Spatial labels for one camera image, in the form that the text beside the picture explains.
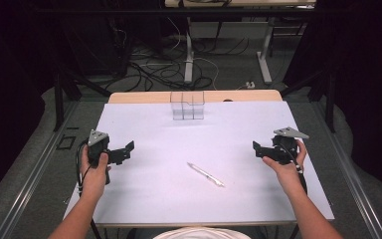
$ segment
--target power strip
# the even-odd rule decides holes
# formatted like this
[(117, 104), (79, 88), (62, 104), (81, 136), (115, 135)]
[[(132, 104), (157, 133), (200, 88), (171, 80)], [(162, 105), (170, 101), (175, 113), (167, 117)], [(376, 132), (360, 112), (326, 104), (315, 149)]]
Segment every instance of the power strip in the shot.
[(247, 89), (255, 89), (256, 84), (254, 82), (246, 82)]

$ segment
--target dark background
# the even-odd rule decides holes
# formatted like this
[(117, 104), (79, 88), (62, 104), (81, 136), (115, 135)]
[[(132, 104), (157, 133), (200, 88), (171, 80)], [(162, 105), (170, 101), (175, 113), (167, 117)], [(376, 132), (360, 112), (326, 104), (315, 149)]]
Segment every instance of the dark background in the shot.
[[(35, 3), (40, 7), (52, 7), (55, 3), (75, 7), (75, 2), (41, 0)], [(133, 8), (159, 4), (145, 0), (124, 3)], [(92, 0), (88, 4), (98, 5)], [(284, 83), (292, 86), (327, 64), (333, 66), (336, 104), (344, 111), (353, 130), (351, 156), (361, 168), (382, 180), (382, 4), (378, 1), (318, 0), (317, 7), (352, 9), (353, 12), (343, 18), (327, 16), (309, 22)], [(132, 35), (155, 50), (161, 47), (157, 39), (171, 31), (163, 22), (151, 17), (132, 22), (138, 26)], [(148, 22), (154, 25), (143, 31)], [(41, 94), (53, 86), (55, 68), (31, 24), (18, 1), (0, 0), (0, 180), (40, 121), (44, 111)], [(130, 20), (117, 19), (116, 24), (133, 27)], [(42, 19), (39, 26), (46, 29), (45, 36), (54, 44), (58, 61), (64, 67), (80, 75), (117, 75), (122, 72), (118, 68), (119, 57), (127, 52), (120, 51), (113, 43), (113, 32), (105, 28), (106, 25), (105, 20), (67, 24)], [(70, 31), (71, 26), (75, 26), (77, 32)], [(76, 34), (82, 35), (90, 49), (82, 46)], [(91, 53), (98, 54), (103, 63)], [(310, 85), (322, 93), (324, 78)]]

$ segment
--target gray carpet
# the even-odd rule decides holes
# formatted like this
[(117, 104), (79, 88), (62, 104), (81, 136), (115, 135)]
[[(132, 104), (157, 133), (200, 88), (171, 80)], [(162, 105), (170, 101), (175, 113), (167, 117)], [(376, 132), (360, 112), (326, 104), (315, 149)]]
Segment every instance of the gray carpet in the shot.
[[(227, 46), (231, 44), (226, 40), (224, 43), (225, 45), (219, 44), (219, 52), (228, 50)], [(216, 68), (204, 60), (199, 64), (204, 76), (211, 78), (217, 76), (215, 86), (218, 90), (234, 90), (246, 81), (254, 81), (256, 89), (279, 89), (282, 87), (281, 80), (297, 43), (298, 38), (294, 37), (276, 39), (274, 56), (268, 58), (272, 78), (275, 79), (272, 86), (266, 86), (262, 81), (254, 51), (258, 49), (258, 42), (250, 42), (250, 46), (241, 55), (204, 56), (205, 59), (215, 63)], [(112, 84), (109, 89), (121, 92), (133, 87), (136, 82), (136, 78), (122, 80)], [(143, 89), (144, 84), (141, 83), (135, 91)], [(154, 83), (153, 90), (171, 91), (157, 83)], [(213, 85), (206, 90), (214, 90)], [(8, 211), (13, 208), (19, 192), (25, 189), (26, 181), (31, 180), (31, 172), (38, 166), (42, 167), (42, 173), (36, 178), (37, 184), (32, 187), (33, 194), (25, 198), (24, 204), (19, 207), (20, 213), (15, 217), (9, 215), (13, 220), (13, 223), (9, 223), (12, 226), (5, 227), (7, 233), (2, 233), (8, 238), (45, 238), (61, 222), (67, 207), (64, 202), (76, 184), (76, 147), (89, 135), (91, 128), (96, 127), (103, 104), (107, 101), (88, 88), (82, 87), (82, 92), (85, 96), (79, 103), (71, 104), (66, 101), (66, 109), (73, 109), (72, 114), (67, 116), (66, 124), (57, 134), (52, 132), (55, 123), (53, 91), (50, 90), (43, 95), (47, 108), (42, 121), (0, 184), (1, 226), (3, 222), (8, 221), (5, 220)], [(314, 104), (308, 102), (305, 95), (306, 89), (302, 89), (289, 95), (285, 100), (289, 103), (298, 128), (310, 135), (310, 139), (305, 143), (326, 196), (332, 203), (331, 208), (336, 217), (332, 223), (345, 238), (373, 238), (342, 175), (343, 172), (336, 160), (336, 151), (330, 146), (331, 142), (322, 126), (323, 122), (315, 113)], [(352, 144), (350, 128), (338, 109), (335, 122), (336, 135), (345, 152), (350, 154)], [(73, 138), (75, 139), (73, 147), (63, 149), (69, 147)], [(59, 147), (48, 145), (52, 140)], [(43, 158), (43, 152), (48, 152), (48, 160), (37, 165), (40, 158)], [(359, 168), (356, 169), (371, 199), (371, 206), (376, 209), (377, 217), (382, 223), (382, 183)], [(293, 226), (281, 225), (279, 228), (279, 238), (287, 238)], [(270, 238), (274, 238), (275, 229), (273, 226), (267, 228)], [(125, 238), (127, 231), (126, 228), (119, 230), (110, 228), (107, 230), (108, 238)], [(103, 235), (103, 229), (100, 229), (100, 235)], [(88, 238), (94, 238), (91, 232)]]

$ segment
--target pen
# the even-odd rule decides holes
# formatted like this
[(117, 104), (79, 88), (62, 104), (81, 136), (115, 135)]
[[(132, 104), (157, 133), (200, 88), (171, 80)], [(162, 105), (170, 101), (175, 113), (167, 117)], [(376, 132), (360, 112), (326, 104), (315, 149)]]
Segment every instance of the pen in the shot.
[(200, 167), (198, 167), (198, 166), (192, 164), (191, 162), (187, 162), (187, 163), (188, 163), (188, 165), (189, 165), (192, 169), (194, 169), (195, 171), (197, 171), (197, 172), (203, 174), (207, 179), (213, 181), (216, 185), (221, 186), (221, 187), (224, 187), (224, 186), (225, 186), (225, 184), (223, 184), (223, 182), (221, 182), (221, 181), (220, 181), (219, 179), (217, 179), (216, 177), (210, 175), (209, 173), (207, 173), (206, 171), (204, 171), (204, 170), (201, 169)]

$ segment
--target hand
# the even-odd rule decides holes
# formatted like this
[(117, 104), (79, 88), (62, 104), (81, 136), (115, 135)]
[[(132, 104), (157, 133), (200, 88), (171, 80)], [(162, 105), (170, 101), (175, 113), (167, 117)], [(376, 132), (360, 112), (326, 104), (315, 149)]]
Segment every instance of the hand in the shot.
[[(296, 162), (303, 170), (303, 161), (305, 160), (306, 156), (306, 148), (300, 140), (296, 139), (295, 141), (299, 148), (299, 154), (296, 157)], [(267, 156), (263, 157), (263, 162), (276, 172), (279, 183), (281, 184), (282, 188), (284, 189), (284, 192), (287, 195), (289, 195), (294, 190), (303, 190), (299, 182), (299, 176), (297, 174), (294, 163), (281, 165)]]
[(103, 195), (104, 185), (106, 183), (106, 174), (108, 156), (102, 153), (97, 168), (90, 167), (89, 148), (86, 145), (83, 148), (81, 172), (84, 178), (82, 198), (98, 201)]

